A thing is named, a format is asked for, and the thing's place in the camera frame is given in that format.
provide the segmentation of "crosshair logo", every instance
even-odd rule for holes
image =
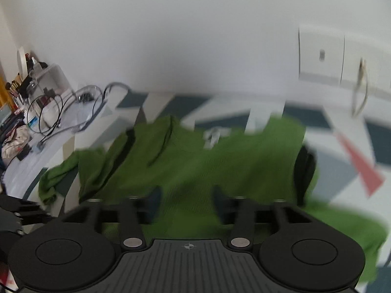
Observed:
[[[187,243],[183,247],[185,247],[187,250],[190,250],[190,249],[193,249],[196,246],[194,244],[192,244],[192,243]]]

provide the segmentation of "black cable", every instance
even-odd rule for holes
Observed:
[[[1,285],[5,290],[9,290],[9,291],[12,292],[12,293],[16,293],[15,290],[10,289],[8,286],[5,286],[5,285],[4,285],[3,283],[1,283],[1,282],[0,282],[0,285]]]
[[[123,84],[122,82],[112,82],[112,83],[109,83],[106,88],[104,89],[104,92],[103,92],[103,98],[106,98],[106,91],[110,90],[114,87],[114,86],[119,86],[119,87],[122,87],[122,88],[125,88],[129,93],[132,92],[132,90],[130,89],[130,87],[126,84]]]
[[[60,107],[59,107],[59,105],[58,105],[58,103],[57,103],[57,100],[55,99],[57,96],[59,96],[60,99],[61,99],[61,111],[60,111]],[[61,118],[61,113],[62,113],[63,108],[64,108],[64,102],[63,102],[63,99],[61,98],[60,95],[55,95],[55,96],[53,97],[53,99],[54,99],[54,101],[55,101],[56,104],[57,104],[57,108],[58,108],[59,114],[58,114],[57,120],[56,120],[55,123],[49,128],[49,130],[50,130],[51,128],[55,129],[55,127],[57,126],[57,123],[59,122],[59,120],[60,120],[60,118]],[[39,116],[39,118],[38,118],[38,128],[40,129],[40,132],[41,132],[41,133],[42,133],[42,130],[41,130],[41,116],[42,116],[43,109],[44,109],[44,107],[41,109],[40,116]]]
[[[30,124],[29,124],[29,111],[30,111],[30,109],[31,109],[31,107],[32,107],[32,105],[33,105],[33,103],[36,102],[38,99],[40,99],[40,98],[42,98],[42,97],[53,98],[54,101],[55,101],[55,103],[56,103],[56,105],[57,105],[57,108],[58,108],[58,117],[57,117],[56,122],[54,123],[54,125],[57,125],[57,122],[58,122],[58,120],[60,119],[60,116],[61,116],[61,111],[62,111],[62,109],[60,109],[60,106],[59,106],[58,102],[57,102],[56,99],[55,99],[56,96],[52,97],[52,96],[47,96],[47,95],[39,95],[37,98],[35,98],[35,99],[30,103],[29,108],[28,108],[28,110],[27,110],[26,119],[27,119],[27,126],[28,126],[29,129],[30,129],[31,131],[33,131],[34,133],[38,133],[38,134],[44,135],[45,133],[49,132],[49,131],[52,129],[52,127],[50,127],[46,132],[42,132],[42,131],[41,131],[41,126],[40,126],[41,120],[38,119],[38,128],[40,129],[40,132],[37,132],[37,131],[35,131],[35,130],[33,130],[33,129],[31,128],[31,126],[30,126]]]
[[[103,95],[102,90],[101,90],[99,87],[95,86],[95,85],[88,85],[88,86],[82,87],[82,88],[80,88],[79,90],[77,90],[76,92],[74,92],[73,95],[70,95],[70,96],[66,99],[66,101],[65,101],[65,103],[64,103],[64,105],[63,105],[63,107],[64,107],[65,109],[64,109],[64,110],[61,110],[61,115],[62,115],[62,113],[64,113],[64,112],[65,112],[65,111],[66,111],[66,110],[67,110],[67,109],[76,101],[76,99],[75,99],[73,102],[71,102],[71,104],[70,104],[69,106],[65,107],[66,104],[67,104],[67,102],[69,101],[70,98],[75,98],[77,92],[84,91],[86,88],[90,88],[90,87],[94,87],[95,89],[97,89],[97,90],[99,91],[99,95],[98,95],[98,97],[95,99],[94,105],[93,105],[93,107],[92,107],[92,116],[91,116],[91,118],[89,118],[88,120],[86,120],[86,121],[84,121],[84,122],[81,122],[81,123],[79,123],[79,124],[77,124],[77,125],[73,125],[73,126],[69,126],[68,128],[61,129],[61,130],[57,131],[56,133],[53,133],[53,131],[55,130],[55,128],[53,128],[52,131],[51,131],[50,133],[47,133],[47,134],[40,140],[41,143],[46,142],[48,139],[52,138],[53,136],[55,136],[55,135],[57,135],[57,134],[59,134],[59,133],[62,133],[62,132],[64,132],[64,131],[66,131],[66,130],[73,129],[73,128],[76,128],[76,127],[78,127],[78,126],[84,125],[84,124],[86,124],[87,122],[89,122],[89,121],[94,117],[94,109],[95,109],[96,103],[98,102],[99,96],[102,98],[101,104],[103,104],[103,100],[104,100],[104,95]]]

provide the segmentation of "power cord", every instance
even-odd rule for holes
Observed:
[[[4,285],[3,283],[1,283],[1,282],[0,282],[0,286],[2,286],[5,290],[8,290],[8,291],[10,291],[10,292],[12,292],[12,293],[16,293],[15,290],[10,289],[8,286],[5,286],[5,285]]]
[[[86,121],[84,121],[84,122],[81,122],[81,123],[79,123],[79,124],[77,124],[77,125],[69,126],[69,127],[67,127],[67,128],[64,128],[64,129],[61,129],[61,130],[59,130],[59,131],[54,132],[54,131],[56,130],[58,124],[59,124],[60,121],[61,121],[61,116],[69,109],[69,107],[70,107],[74,102],[80,102],[80,100],[82,100],[82,99],[85,97],[85,96],[83,96],[83,95],[85,94],[86,90],[87,90],[87,89],[91,89],[91,88],[94,88],[94,89],[96,89],[97,91],[99,91],[99,94],[98,94],[97,98],[95,99],[95,103],[94,103],[94,105],[93,105],[93,107],[92,107],[92,116],[91,116],[91,118],[89,118],[88,120],[86,120]],[[30,106],[29,106],[29,108],[28,108],[28,110],[27,110],[27,120],[28,120],[28,118],[29,118],[29,111],[30,111],[32,105],[34,104],[34,102],[36,102],[38,99],[40,99],[40,98],[42,98],[42,97],[44,97],[44,96],[46,96],[46,95],[41,95],[41,96],[35,98],[35,99],[31,102],[31,104],[30,104]],[[55,97],[57,97],[57,96],[60,97],[60,99],[61,99],[61,108],[60,108],[60,105],[58,104],[58,102],[57,102],[56,99],[55,99]],[[42,135],[43,135],[43,138],[42,138],[42,139],[40,140],[40,142],[39,142],[41,145],[42,145],[44,142],[46,142],[48,139],[52,138],[53,136],[55,136],[55,135],[57,135],[57,134],[59,134],[59,133],[62,133],[62,132],[66,131],[66,130],[69,130],[69,129],[74,129],[74,128],[83,126],[83,125],[85,125],[86,123],[88,123],[89,121],[91,121],[91,119],[95,117],[95,115],[94,115],[94,110],[95,110],[95,106],[96,106],[96,103],[98,102],[99,98],[101,98],[101,104],[103,104],[103,101],[104,101],[104,97],[103,97],[103,92],[102,92],[102,90],[101,90],[99,87],[95,86],[95,85],[88,85],[88,86],[85,86],[85,87],[80,88],[79,90],[77,90],[77,91],[73,92],[71,95],[69,95],[69,97],[65,100],[65,102],[63,102],[63,99],[62,99],[62,97],[61,97],[60,95],[56,95],[56,96],[50,97],[50,98],[53,98],[53,99],[55,100],[56,105],[57,105],[57,109],[58,109],[58,116],[57,116],[57,119],[56,119],[56,121],[54,122],[54,124],[53,124],[49,129],[47,129],[47,130],[45,130],[45,131],[42,131],[42,129],[41,129],[41,117],[42,117],[43,109],[41,110],[41,113],[40,113],[39,118],[38,118],[38,128],[39,128],[39,131],[33,130],[33,129],[31,128],[30,124],[27,124],[27,126],[30,128],[30,130],[31,130],[32,132],[38,133],[38,134],[42,134]]]
[[[362,85],[362,80],[365,77],[365,97],[364,100],[362,101],[361,105],[357,109],[357,92],[359,91],[361,85]],[[353,118],[357,117],[364,109],[367,101],[368,101],[368,70],[366,67],[366,60],[363,60],[361,58],[360,60],[360,66],[358,68],[358,77],[357,77],[357,84],[356,87],[353,90],[353,99],[351,103],[351,116]]]
[[[83,98],[83,95],[77,95],[77,94],[78,94],[78,93],[83,93],[83,92],[85,92],[86,89],[91,88],[91,87],[93,87],[93,88],[95,88],[97,91],[99,91],[99,94],[98,94],[97,98],[95,99],[95,102],[94,102],[93,107],[92,107],[92,115],[91,115],[91,118],[89,118],[88,120],[86,120],[86,121],[84,121],[84,122],[81,122],[81,123],[79,123],[79,124],[77,124],[77,125],[70,126],[70,127],[67,127],[67,128],[64,128],[64,129],[61,129],[61,130],[58,130],[58,131],[54,132],[55,129],[57,128],[57,125],[58,125],[58,124],[60,123],[60,121],[61,121],[61,116],[69,109],[69,107],[70,107],[74,102],[77,102],[77,101],[78,101],[78,98],[79,98],[79,97],[82,97],[82,98]],[[57,104],[57,108],[58,108],[59,113],[58,113],[58,116],[57,116],[57,119],[56,119],[55,123],[54,123],[48,130],[42,131],[42,130],[41,130],[41,127],[40,127],[40,121],[41,121],[41,116],[42,116],[42,110],[41,110],[41,113],[40,113],[40,116],[39,116],[39,119],[38,119],[39,132],[34,131],[33,129],[31,129],[30,125],[28,125],[28,127],[29,127],[33,132],[42,134],[42,135],[44,136],[44,137],[40,140],[40,142],[39,142],[40,145],[43,145],[43,143],[45,143],[48,139],[50,139],[50,138],[52,138],[53,136],[56,136],[57,134],[60,134],[60,133],[62,133],[62,132],[64,132],[64,131],[67,131],[67,130],[70,130],[70,129],[79,128],[79,127],[81,127],[81,129],[79,129],[78,131],[81,131],[82,128],[83,128],[83,127],[82,127],[83,125],[88,124],[93,118],[95,118],[94,111],[95,111],[96,103],[99,101],[99,99],[101,99],[100,105],[103,105],[103,104],[104,104],[104,101],[105,101],[105,99],[106,99],[106,95],[107,95],[108,93],[110,93],[110,91],[111,91],[111,89],[112,89],[113,87],[122,87],[122,88],[126,89],[126,90],[129,91],[129,92],[131,91],[131,89],[130,89],[130,87],[129,87],[128,85],[123,84],[123,83],[121,83],[121,82],[112,82],[112,83],[108,84],[108,85],[105,87],[104,91],[102,91],[98,86],[95,86],[95,85],[88,85],[88,86],[82,87],[82,88],[80,88],[79,90],[77,90],[77,91],[75,91],[74,93],[72,93],[72,94],[65,100],[64,103],[63,103],[63,99],[61,98],[61,96],[59,96],[60,99],[61,99],[61,108],[59,107],[59,104],[58,104],[58,102],[56,101],[56,104]],[[30,111],[30,108],[31,108],[32,104],[33,104],[36,100],[38,100],[40,97],[35,98],[34,101],[30,104],[29,109],[27,110],[27,120],[28,120],[28,114],[29,114],[29,111]],[[69,101],[70,99],[72,99],[72,98],[73,98],[74,100],[73,100],[68,106],[66,106],[66,104],[68,103],[68,101]]]

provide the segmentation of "white wall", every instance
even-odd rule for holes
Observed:
[[[16,51],[14,39],[0,5],[0,74],[7,82],[11,82],[18,74]]]
[[[58,63],[74,86],[121,81],[136,90],[241,92],[348,106],[349,91],[298,80],[299,25],[391,44],[391,0],[0,3],[17,45]],[[372,98],[366,111],[384,105]]]

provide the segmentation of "metal screw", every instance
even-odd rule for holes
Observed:
[[[143,241],[140,238],[127,238],[123,244],[129,248],[137,248],[143,244]]]
[[[247,238],[233,238],[231,244],[237,248],[244,248],[250,244],[250,240]]]

